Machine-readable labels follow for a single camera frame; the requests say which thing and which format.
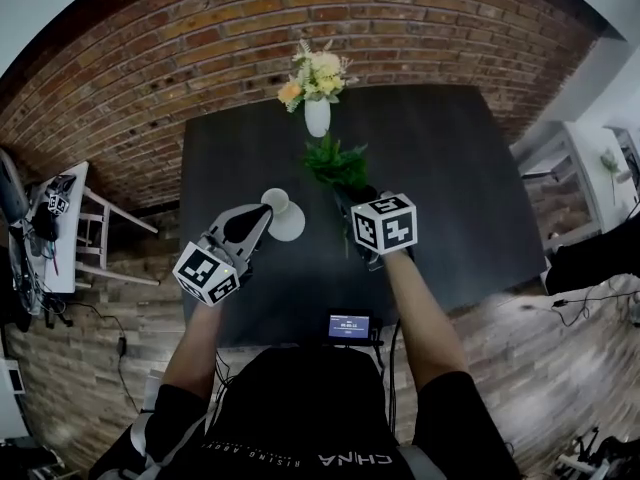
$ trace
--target orange flower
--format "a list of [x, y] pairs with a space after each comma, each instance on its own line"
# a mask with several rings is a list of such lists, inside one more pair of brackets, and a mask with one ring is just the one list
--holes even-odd
[[278, 99], [282, 103], [289, 103], [302, 92], [302, 88], [295, 80], [291, 80], [282, 86], [278, 91]]

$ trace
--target person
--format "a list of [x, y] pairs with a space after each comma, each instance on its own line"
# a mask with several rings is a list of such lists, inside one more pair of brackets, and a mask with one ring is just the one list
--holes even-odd
[[137, 420], [89, 478], [136, 478], [145, 469], [141, 478], [520, 478], [461, 342], [417, 267], [404, 251], [384, 262], [418, 392], [411, 449], [419, 457], [401, 453], [389, 430], [375, 363], [348, 348], [265, 350], [229, 384], [205, 434], [198, 422], [213, 390], [221, 303], [197, 307], [155, 412], [141, 415], [146, 426]]

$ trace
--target white saucer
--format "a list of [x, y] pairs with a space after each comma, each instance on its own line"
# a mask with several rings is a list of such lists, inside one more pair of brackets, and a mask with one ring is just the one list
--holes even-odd
[[284, 212], [273, 216], [269, 234], [281, 242], [291, 242], [302, 234], [305, 222], [304, 213], [300, 207], [293, 201], [289, 201], [289, 206]]

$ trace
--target black and white marker cube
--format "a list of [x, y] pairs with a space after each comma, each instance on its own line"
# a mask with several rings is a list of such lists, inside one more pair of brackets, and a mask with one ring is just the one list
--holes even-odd
[[207, 306], [213, 306], [238, 289], [236, 269], [209, 251], [189, 242], [173, 268], [182, 288]]
[[404, 194], [351, 207], [358, 244], [378, 254], [418, 243], [416, 206]]
[[47, 208], [54, 215], [62, 215], [69, 208], [69, 201], [59, 194], [51, 194]]

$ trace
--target white cup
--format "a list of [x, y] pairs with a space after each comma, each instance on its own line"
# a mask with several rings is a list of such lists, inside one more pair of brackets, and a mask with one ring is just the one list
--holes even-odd
[[262, 194], [260, 202], [271, 206], [273, 214], [278, 215], [289, 207], [289, 195], [281, 188], [270, 188]]

